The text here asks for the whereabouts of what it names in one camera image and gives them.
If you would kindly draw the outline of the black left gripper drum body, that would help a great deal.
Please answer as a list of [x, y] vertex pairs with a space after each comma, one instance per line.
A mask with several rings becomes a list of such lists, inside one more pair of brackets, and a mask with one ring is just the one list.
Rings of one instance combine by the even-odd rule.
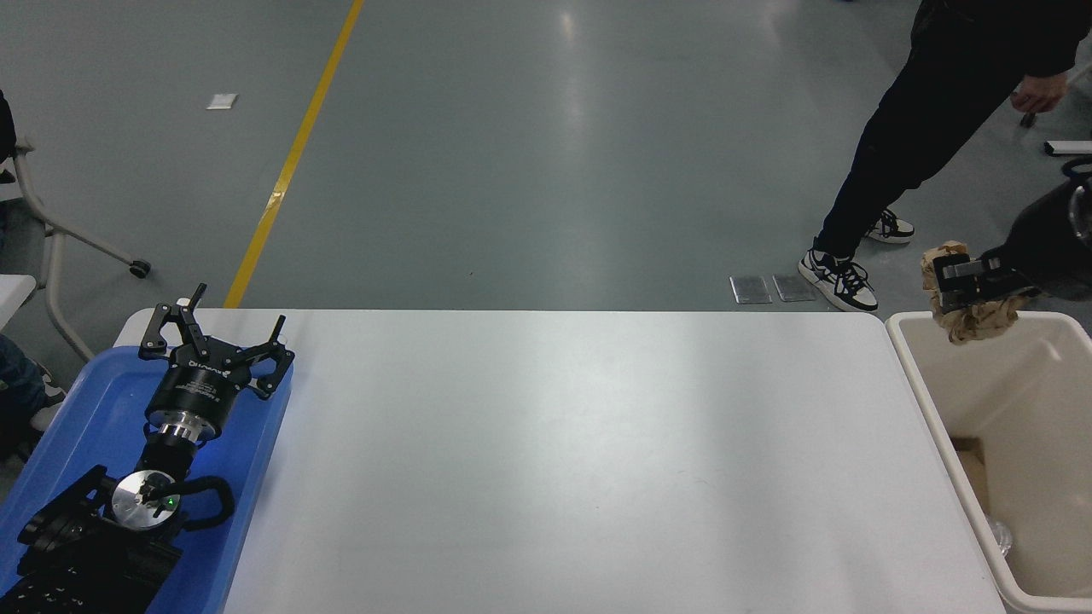
[[161, 427], [186, 414], [202, 420], [203, 432], [223, 430], [235, 400], [251, 380], [248, 350], [214, 345], [203, 362], [198, 350], [178, 346], [156, 358], [168, 366], [145, 409], [149, 424]]

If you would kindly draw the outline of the person's hand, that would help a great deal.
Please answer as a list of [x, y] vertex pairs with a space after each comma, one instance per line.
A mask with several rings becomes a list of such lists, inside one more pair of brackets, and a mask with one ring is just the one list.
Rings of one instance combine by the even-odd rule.
[[1045, 76], [1026, 74], [1009, 101], [1018, 113], [1051, 113], [1060, 104], [1068, 88], [1065, 72]]

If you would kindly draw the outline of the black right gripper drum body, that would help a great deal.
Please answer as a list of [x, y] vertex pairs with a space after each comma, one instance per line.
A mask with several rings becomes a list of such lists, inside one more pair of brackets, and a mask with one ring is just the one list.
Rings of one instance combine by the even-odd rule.
[[1069, 180], [1026, 206], [1005, 244], [1014, 272], [1068, 302], [1091, 296], [1089, 180]]

